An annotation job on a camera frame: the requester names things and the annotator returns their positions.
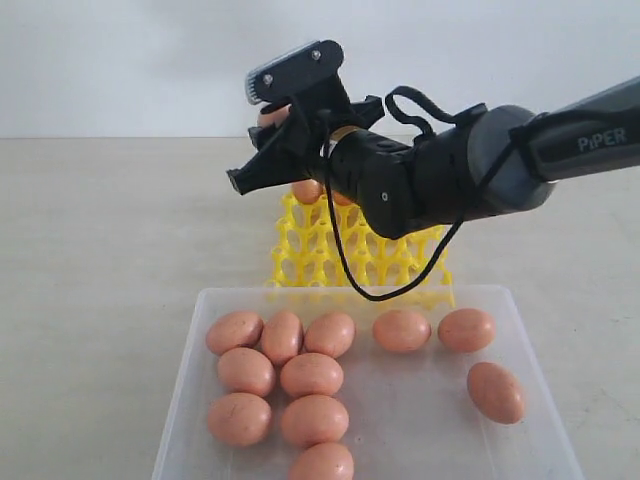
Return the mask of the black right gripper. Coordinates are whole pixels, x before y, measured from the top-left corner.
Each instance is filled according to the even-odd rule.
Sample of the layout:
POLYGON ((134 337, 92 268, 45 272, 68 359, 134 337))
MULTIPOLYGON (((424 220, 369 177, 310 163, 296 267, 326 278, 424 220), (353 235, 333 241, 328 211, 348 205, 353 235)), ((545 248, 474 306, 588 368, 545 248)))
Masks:
POLYGON ((237 193, 310 177, 350 200, 412 198, 410 147, 370 131, 385 116, 382 98, 352 102, 344 92, 300 92, 282 102, 290 105, 289 119, 249 127, 260 151, 226 171, 237 193))

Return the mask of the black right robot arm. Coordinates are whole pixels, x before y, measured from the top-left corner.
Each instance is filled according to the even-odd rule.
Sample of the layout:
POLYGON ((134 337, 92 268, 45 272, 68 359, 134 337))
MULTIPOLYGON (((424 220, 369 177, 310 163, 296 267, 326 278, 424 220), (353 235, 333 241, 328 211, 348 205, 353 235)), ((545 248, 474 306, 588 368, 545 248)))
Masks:
POLYGON ((355 203, 379 236, 398 239, 541 206, 564 179, 639 163, 639 83, 629 80, 561 110, 515 105, 438 109, 410 87, 395 96, 426 113, 412 117, 411 144, 372 131, 392 97, 351 102, 337 78, 283 100, 281 125, 254 127, 255 155, 228 176, 240 194, 313 179, 355 203))

